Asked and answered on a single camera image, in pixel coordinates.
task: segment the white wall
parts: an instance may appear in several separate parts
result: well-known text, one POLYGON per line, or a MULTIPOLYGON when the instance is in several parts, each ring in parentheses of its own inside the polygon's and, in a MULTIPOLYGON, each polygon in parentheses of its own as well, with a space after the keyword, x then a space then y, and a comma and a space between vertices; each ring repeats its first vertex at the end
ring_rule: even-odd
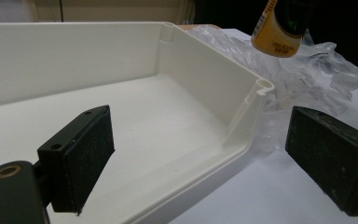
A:
POLYGON ((0 0, 0 22, 35 21, 34 1, 0 0))

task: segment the screw hole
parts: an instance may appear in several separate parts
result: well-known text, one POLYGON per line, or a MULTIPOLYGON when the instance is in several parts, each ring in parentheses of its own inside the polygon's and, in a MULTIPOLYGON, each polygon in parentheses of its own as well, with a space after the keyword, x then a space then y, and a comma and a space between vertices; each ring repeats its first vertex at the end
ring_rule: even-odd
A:
POLYGON ((61 147, 61 144, 54 144, 50 148, 51 149, 59 149, 61 147))
POLYGON ((15 175, 21 170, 19 165, 9 165, 0 169, 0 179, 15 175))

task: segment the plastic wrap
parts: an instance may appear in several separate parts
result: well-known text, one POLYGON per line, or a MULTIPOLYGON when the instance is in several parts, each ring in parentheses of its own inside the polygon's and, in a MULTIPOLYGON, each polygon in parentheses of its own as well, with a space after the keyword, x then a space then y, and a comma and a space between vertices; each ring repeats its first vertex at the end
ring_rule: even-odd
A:
POLYGON ((284 150, 294 105, 337 116, 346 109, 342 102, 350 101, 351 91, 358 89, 358 67, 335 52, 335 43, 314 45, 309 33, 295 56, 276 58, 255 49, 249 40, 225 35, 209 25, 188 32, 275 85, 255 138, 261 149, 284 150))

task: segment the bottle label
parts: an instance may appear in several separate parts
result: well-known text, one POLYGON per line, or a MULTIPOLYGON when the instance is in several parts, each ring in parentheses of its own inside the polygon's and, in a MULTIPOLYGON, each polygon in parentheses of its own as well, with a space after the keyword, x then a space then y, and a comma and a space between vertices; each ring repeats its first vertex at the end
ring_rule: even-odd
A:
POLYGON ((267 54, 290 57, 296 54, 302 35, 287 34, 277 23, 274 10, 277 2, 278 0, 269 0, 252 34, 252 44, 267 54))

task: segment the yellow bottle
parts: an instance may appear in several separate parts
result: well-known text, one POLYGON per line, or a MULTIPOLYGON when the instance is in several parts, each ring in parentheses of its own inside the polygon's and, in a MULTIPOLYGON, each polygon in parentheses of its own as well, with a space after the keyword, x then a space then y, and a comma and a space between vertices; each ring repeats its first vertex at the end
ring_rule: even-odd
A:
POLYGON ((296 54, 318 0, 269 0, 252 34, 252 45, 281 58, 296 54))

